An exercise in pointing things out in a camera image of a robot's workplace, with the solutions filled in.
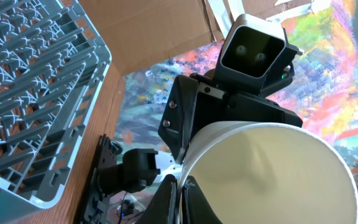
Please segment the black mount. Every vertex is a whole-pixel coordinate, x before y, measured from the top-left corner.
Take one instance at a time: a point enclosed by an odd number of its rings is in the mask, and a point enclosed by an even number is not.
[[[134,193],[153,183],[160,173],[155,167],[153,149],[127,151],[122,164],[117,165],[116,156],[122,152],[117,143],[106,135],[100,136],[96,146],[91,170],[77,212],[76,223],[104,224],[110,198],[123,190]]]
[[[223,87],[214,79],[194,73],[175,78],[158,135],[181,164],[193,136],[217,121],[274,122],[298,127],[303,124],[296,113],[274,101]]]

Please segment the white bucket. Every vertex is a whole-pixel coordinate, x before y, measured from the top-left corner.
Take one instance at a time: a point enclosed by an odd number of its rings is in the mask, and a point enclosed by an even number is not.
[[[358,223],[348,166],[324,140],[294,126],[210,124],[190,144],[178,193],[188,175],[225,224]]]

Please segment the gray dish rack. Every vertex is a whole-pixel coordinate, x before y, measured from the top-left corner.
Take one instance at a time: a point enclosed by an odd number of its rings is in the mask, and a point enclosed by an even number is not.
[[[0,0],[0,223],[60,200],[111,63],[68,2]]]

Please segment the cardboard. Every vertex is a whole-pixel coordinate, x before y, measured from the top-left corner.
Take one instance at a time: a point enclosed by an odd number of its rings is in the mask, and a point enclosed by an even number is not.
[[[263,19],[310,2],[294,0],[274,6],[277,0],[242,1],[246,13]],[[121,75],[211,43],[212,33],[217,40],[223,39],[205,2],[211,29],[203,0],[80,0]]]

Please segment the wooden table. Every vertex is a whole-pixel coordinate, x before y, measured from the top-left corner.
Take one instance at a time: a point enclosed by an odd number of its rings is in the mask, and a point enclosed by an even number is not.
[[[111,138],[114,136],[124,90],[125,81],[112,64],[99,92],[62,198],[53,208],[17,223],[73,223],[99,136],[104,133]]]

